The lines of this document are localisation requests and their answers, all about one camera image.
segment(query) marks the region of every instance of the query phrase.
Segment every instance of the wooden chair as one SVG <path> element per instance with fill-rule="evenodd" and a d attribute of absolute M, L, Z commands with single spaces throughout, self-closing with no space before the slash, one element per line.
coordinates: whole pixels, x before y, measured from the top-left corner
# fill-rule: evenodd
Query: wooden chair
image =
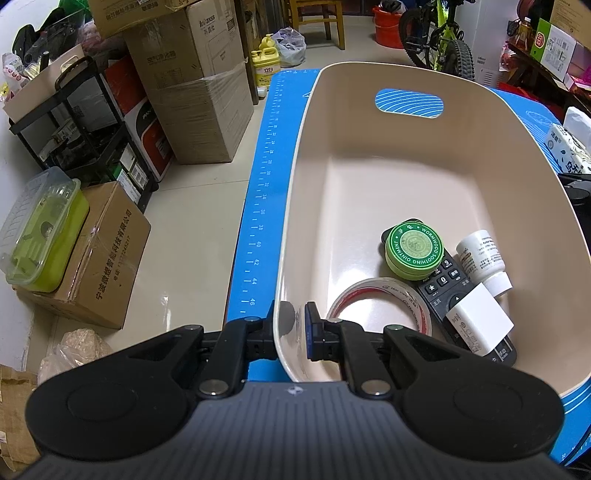
<path fill-rule="evenodd" d="M 324 31 L 326 32 L 326 40 L 331 40 L 330 24 L 336 22 L 336 29 L 339 33 L 339 48 L 345 49 L 345 28 L 343 26 L 343 6 L 341 0 L 285 0 L 287 8 L 285 11 L 288 14 L 288 23 L 294 30 L 299 30 L 300 25 L 309 23 L 324 23 Z M 322 18 L 313 18 L 304 20 L 302 13 L 298 10 L 302 7 L 314 7 L 320 5 L 322 7 Z M 329 10 L 329 5 L 333 5 L 335 12 Z"/>

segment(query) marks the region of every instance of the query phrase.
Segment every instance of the bicycle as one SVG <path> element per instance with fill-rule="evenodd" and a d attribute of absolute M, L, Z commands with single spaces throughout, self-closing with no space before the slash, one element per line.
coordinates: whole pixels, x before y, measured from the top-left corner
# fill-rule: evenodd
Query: bicycle
<path fill-rule="evenodd" d="M 400 40 L 417 67 L 474 81 L 472 52 L 462 41 L 464 32 L 455 22 L 456 8 L 463 3 L 464 0 L 430 0 L 402 14 L 398 24 Z"/>

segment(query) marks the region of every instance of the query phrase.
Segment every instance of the chair leg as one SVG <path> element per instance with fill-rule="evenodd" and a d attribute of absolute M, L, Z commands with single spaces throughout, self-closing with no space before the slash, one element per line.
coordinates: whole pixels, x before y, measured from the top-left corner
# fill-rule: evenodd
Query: chair leg
<path fill-rule="evenodd" d="M 289 25 L 291 27 L 289 9 L 290 9 L 290 4 L 288 2 L 284 2 L 283 9 L 282 9 L 283 10 L 283 20 L 285 21 L 286 25 Z"/>
<path fill-rule="evenodd" d="M 300 14 L 297 11 L 297 1 L 296 0 L 290 1 L 290 8 L 291 8 L 291 28 L 293 28 L 294 30 L 299 30 Z"/>
<path fill-rule="evenodd" d="M 322 17 L 328 19 L 328 17 L 329 17 L 328 5 L 322 5 Z M 324 31 L 326 32 L 326 40 L 331 40 L 332 37 L 330 35 L 330 22 L 324 22 Z"/>
<path fill-rule="evenodd" d="M 343 25 L 343 5 L 340 0 L 336 2 L 336 29 L 339 33 L 339 48 L 345 49 L 345 26 Z"/>

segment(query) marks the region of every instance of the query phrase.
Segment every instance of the tissue package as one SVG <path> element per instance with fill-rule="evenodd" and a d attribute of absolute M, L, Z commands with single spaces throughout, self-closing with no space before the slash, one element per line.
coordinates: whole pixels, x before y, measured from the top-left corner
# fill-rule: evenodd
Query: tissue package
<path fill-rule="evenodd" d="M 591 118 L 574 106 L 566 110 L 564 128 L 591 151 Z"/>
<path fill-rule="evenodd" d="M 589 153 L 562 125 L 552 124 L 545 143 L 564 173 L 591 173 Z"/>

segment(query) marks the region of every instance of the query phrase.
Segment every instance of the white medicine bottle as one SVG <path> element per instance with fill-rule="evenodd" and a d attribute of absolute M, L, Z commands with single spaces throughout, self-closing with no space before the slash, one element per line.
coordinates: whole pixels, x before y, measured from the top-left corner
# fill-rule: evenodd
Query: white medicine bottle
<path fill-rule="evenodd" d="M 475 284 L 482 283 L 493 297 L 512 288 L 505 272 L 505 262 L 486 230 L 468 235 L 458 243 L 456 251 L 470 280 Z"/>

